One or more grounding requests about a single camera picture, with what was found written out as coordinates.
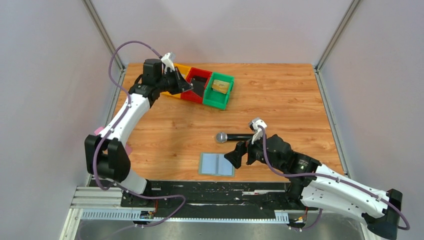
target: microphone head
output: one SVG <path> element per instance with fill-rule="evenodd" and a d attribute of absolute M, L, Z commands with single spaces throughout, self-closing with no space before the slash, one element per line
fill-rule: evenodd
<path fill-rule="evenodd" d="M 216 141 L 218 142 L 218 143 L 225 143 L 226 141 L 227 141 L 227 134 L 225 134 L 225 132 L 219 132 L 217 135 L 216 135 Z"/>

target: black microphone handle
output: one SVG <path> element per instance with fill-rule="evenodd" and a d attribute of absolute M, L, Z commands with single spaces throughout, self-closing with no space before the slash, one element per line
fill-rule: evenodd
<path fill-rule="evenodd" d="M 253 137 L 253 133 L 228 133 L 226 135 L 227 141 L 245 141 Z"/>

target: perforated metal strip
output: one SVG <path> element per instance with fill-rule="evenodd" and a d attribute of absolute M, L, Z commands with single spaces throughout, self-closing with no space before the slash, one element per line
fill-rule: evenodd
<path fill-rule="evenodd" d="M 84 209 L 82 220 L 126 220 L 126 221 L 149 221 L 156 222 L 164 219 L 155 217 L 153 219 L 141 218 L 140 210 L 125 209 Z M 191 222 L 191 223 L 261 223 L 261 224 L 288 224 L 289 215 L 286 212 L 275 212 L 274 219 L 252 219 L 252 218 L 194 218 L 194 217 L 171 217 L 169 222 Z"/>

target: white wall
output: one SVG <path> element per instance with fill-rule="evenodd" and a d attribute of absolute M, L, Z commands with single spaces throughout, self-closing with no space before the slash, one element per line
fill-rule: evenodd
<path fill-rule="evenodd" d="M 363 1 L 322 71 L 353 178 L 403 192 L 411 230 L 398 240 L 424 234 L 423 10 L 422 0 Z"/>
<path fill-rule="evenodd" d="M 0 239 L 56 240 L 106 120 L 110 54 L 80 0 L 2 2 L 0 33 Z"/>
<path fill-rule="evenodd" d="M 93 0 L 115 46 L 178 62 L 316 64 L 351 0 Z M 128 46 L 124 63 L 154 57 Z"/>

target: wooden table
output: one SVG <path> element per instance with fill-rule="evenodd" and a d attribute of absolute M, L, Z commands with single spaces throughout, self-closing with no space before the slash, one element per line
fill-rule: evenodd
<path fill-rule="evenodd" d="M 251 133 L 248 123 L 262 118 L 267 135 L 278 134 L 293 150 L 307 154 L 343 174 L 326 111 L 310 64 L 190 63 L 187 66 L 235 77 L 226 110 L 162 95 L 138 122 L 127 144 L 131 167 L 149 180 L 277 182 L 285 178 L 265 164 L 246 165 L 235 177 L 199 175 L 202 152 L 227 153 L 236 142 L 216 143 L 218 132 Z M 123 86 L 129 89 L 143 72 L 128 66 Z M 115 114 L 126 95 L 121 92 Z"/>

